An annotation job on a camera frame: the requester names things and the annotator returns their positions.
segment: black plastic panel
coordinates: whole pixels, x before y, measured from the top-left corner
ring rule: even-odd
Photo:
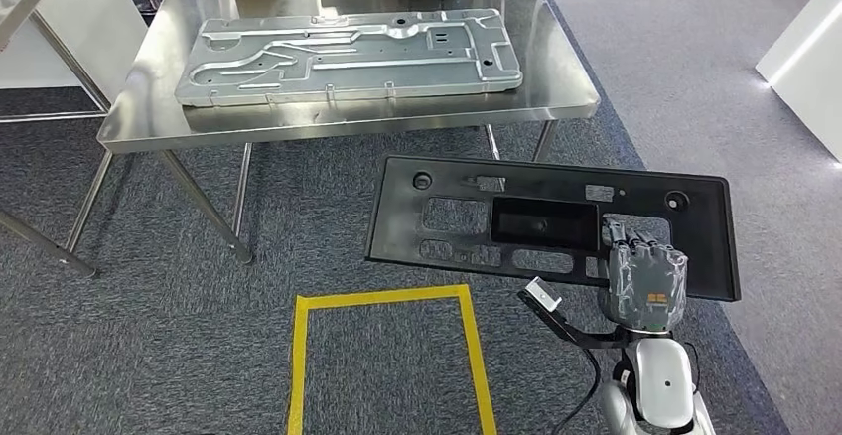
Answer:
[[[424,209],[431,198],[486,204],[490,211],[485,230],[460,233],[425,227]],[[371,219],[366,258],[606,286],[605,280],[586,271],[586,258],[608,255],[600,227],[605,214],[667,221],[667,237],[690,258],[688,295],[740,299],[728,182],[717,177],[389,157]],[[425,249],[422,256],[422,244],[438,252]],[[553,272],[518,267],[513,261],[518,250],[568,254],[573,257],[572,269]]]

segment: yellow tape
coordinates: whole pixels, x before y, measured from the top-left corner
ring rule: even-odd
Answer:
[[[393,289],[371,293],[335,294],[307,298],[310,309],[346,308],[369,304],[405,303],[425,299],[458,298],[459,286],[433,286],[427,288]]]
[[[494,411],[491,407],[489,381],[480,345],[480,333],[474,315],[474,304],[467,284],[434,286],[426,288],[395,289],[370,293],[335,294],[307,298],[299,296],[295,303],[295,325],[292,340],[292,387],[290,388],[290,410],[287,435],[301,435],[304,421],[304,374],[307,357],[307,319],[311,309],[346,308],[371,304],[403,303],[429,299],[458,298],[462,314],[462,325],[468,345],[468,361],[474,379],[474,391],[480,413],[483,435],[496,435]]]
[[[307,359],[308,298],[295,298],[295,327],[292,333],[292,387],[287,434],[301,435],[304,423],[304,363]]]
[[[474,392],[477,395],[477,409],[480,412],[480,427],[483,435],[496,435],[494,410],[491,408],[489,379],[486,377],[486,363],[483,361],[483,347],[480,345],[480,331],[477,330],[477,318],[474,315],[474,303],[468,285],[459,287],[459,308],[462,312],[462,326],[465,329],[465,341],[468,343],[468,362],[471,364],[471,376],[474,379]]]

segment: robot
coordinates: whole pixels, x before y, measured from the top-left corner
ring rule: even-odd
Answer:
[[[705,402],[692,381],[687,352],[671,338],[684,315],[687,256],[611,218],[604,219],[604,228],[611,253],[599,262],[600,276],[609,281],[600,291],[600,303],[605,316],[617,323],[612,333],[583,333],[568,324],[559,310],[561,298],[539,277],[518,297],[559,338],[585,350],[590,360],[592,349],[621,350],[622,359],[601,394],[612,434],[645,434],[638,424],[645,420],[671,434],[714,435]],[[578,408],[554,432],[576,412]]]

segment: gray carpet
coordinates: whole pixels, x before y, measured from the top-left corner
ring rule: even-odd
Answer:
[[[4,116],[84,111],[95,112],[96,104],[81,87],[0,89],[0,120]]]
[[[611,102],[562,124],[553,162],[640,168]],[[95,121],[5,126],[0,203],[56,239],[70,229],[101,149]],[[539,127],[498,126],[525,159]],[[229,215],[237,148],[180,153]],[[362,260],[380,158],[487,157],[475,129],[255,146],[237,264],[152,155],[119,157],[79,277],[0,232],[0,432],[283,433],[295,296],[468,282],[499,433],[547,433],[587,391],[579,351],[514,296],[521,281]],[[606,329],[590,288],[560,286],[572,321]],[[721,306],[693,301],[678,334],[701,359],[718,433],[788,433]],[[604,368],[610,356],[601,354]],[[310,317],[307,433],[479,433],[464,335],[450,301]],[[570,433],[604,433],[589,404]]]
[[[842,431],[842,172],[754,65],[807,1],[557,0],[646,167],[730,180],[725,309],[799,435]]]

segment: cable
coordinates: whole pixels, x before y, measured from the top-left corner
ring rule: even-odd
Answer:
[[[559,433],[561,433],[561,431],[564,429],[567,423],[570,422],[570,420],[572,420],[573,417],[575,417],[576,414],[578,414],[579,411],[581,411],[582,408],[588,404],[591,398],[593,398],[594,394],[597,393],[597,388],[600,386],[600,375],[602,373],[600,371],[600,363],[597,362],[597,358],[594,357],[594,353],[592,353],[590,349],[581,348],[579,346],[577,347],[581,349],[583,353],[585,353],[585,356],[588,358],[588,362],[590,362],[591,365],[594,367],[594,383],[591,385],[591,389],[588,390],[588,393],[585,395],[585,397],[579,402],[578,405],[576,405],[576,408],[574,408],[572,412],[570,412],[566,417],[564,417],[564,420],[558,422],[558,424],[556,424],[556,426],[553,427],[552,435],[558,435]]]
[[[684,343],[687,346],[690,346],[690,349],[693,350],[693,356],[696,358],[696,389],[693,390],[693,395],[699,391],[699,385],[702,384],[702,366],[701,362],[699,361],[699,352],[696,351],[696,347],[693,346],[693,343]]]

